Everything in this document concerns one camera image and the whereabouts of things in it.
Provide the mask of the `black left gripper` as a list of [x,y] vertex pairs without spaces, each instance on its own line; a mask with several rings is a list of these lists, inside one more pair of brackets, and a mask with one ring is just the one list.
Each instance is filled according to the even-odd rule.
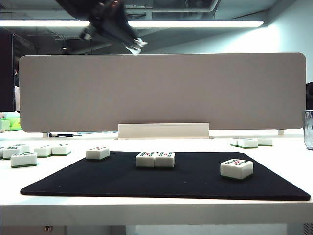
[[89,25],[79,35],[82,40],[89,41],[99,35],[119,42],[134,56],[148,44],[129,25],[121,0],[96,1],[88,13],[88,21]]

